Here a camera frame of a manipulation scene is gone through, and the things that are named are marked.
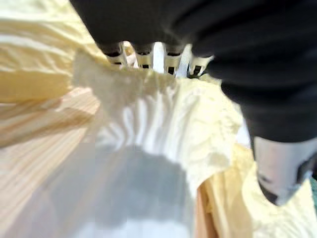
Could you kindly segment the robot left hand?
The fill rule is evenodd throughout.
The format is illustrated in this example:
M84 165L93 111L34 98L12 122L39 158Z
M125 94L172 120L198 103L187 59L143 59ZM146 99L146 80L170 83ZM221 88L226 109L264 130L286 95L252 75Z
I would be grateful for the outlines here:
M207 72L240 106L257 180L284 205L317 160L317 3L314 0L73 0L98 47L169 41L210 57Z

